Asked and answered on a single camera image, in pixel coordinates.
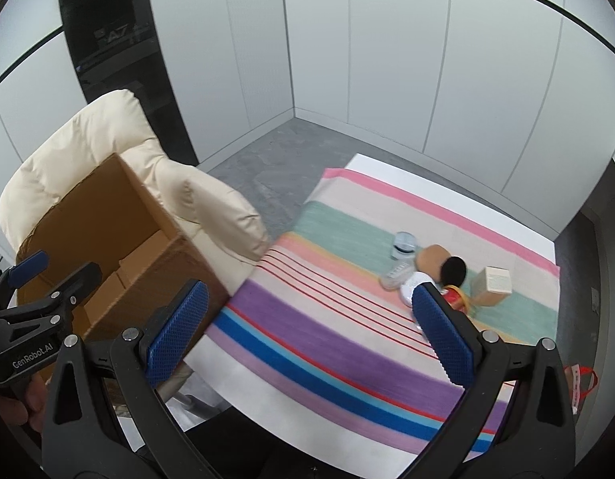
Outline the person's left hand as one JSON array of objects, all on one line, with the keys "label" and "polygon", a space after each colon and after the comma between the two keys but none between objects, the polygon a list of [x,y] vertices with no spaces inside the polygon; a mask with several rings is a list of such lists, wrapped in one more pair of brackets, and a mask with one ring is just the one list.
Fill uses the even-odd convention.
[{"label": "person's left hand", "polygon": [[28,424],[36,433],[42,433],[47,397],[49,389],[42,376],[35,373],[19,397],[0,396],[0,416],[6,425]]}]

